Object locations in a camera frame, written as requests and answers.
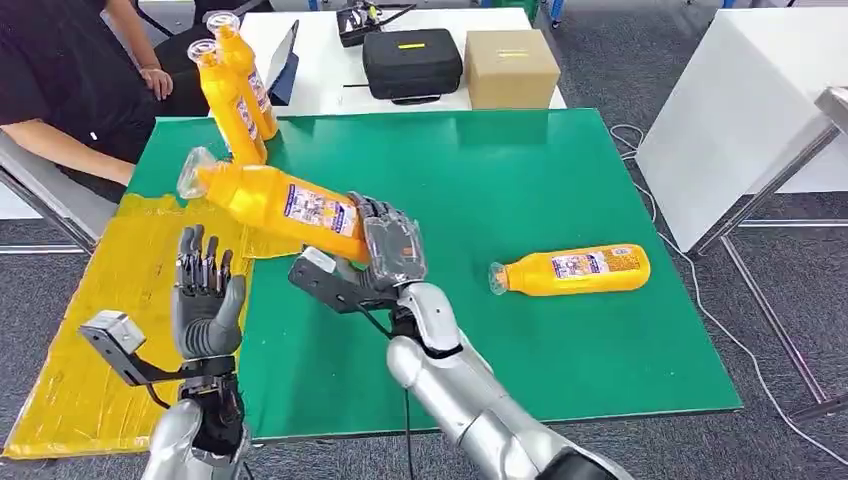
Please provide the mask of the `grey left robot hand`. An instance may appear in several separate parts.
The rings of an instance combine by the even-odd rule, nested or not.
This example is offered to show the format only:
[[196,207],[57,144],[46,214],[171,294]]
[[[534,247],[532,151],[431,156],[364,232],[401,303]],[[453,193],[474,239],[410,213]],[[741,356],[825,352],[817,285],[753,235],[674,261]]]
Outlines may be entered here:
[[218,237],[204,233],[201,224],[184,228],[176,254],[171,332],[185,360],[231,355],[243,339],[246,277],[232,273],[233,252],[219,255]]

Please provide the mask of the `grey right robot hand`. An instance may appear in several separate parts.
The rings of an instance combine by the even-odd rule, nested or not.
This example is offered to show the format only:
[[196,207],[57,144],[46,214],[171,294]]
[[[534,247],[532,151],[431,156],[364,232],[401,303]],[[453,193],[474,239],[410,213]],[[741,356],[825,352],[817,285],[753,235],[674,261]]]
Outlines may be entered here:
[[337,272],[346,281],[375,291],[388,291],[427,274],[420,228],[416,220],[391,204],[349,192],[362,219],[370,260],[364,269],[342,257],[336,258]]

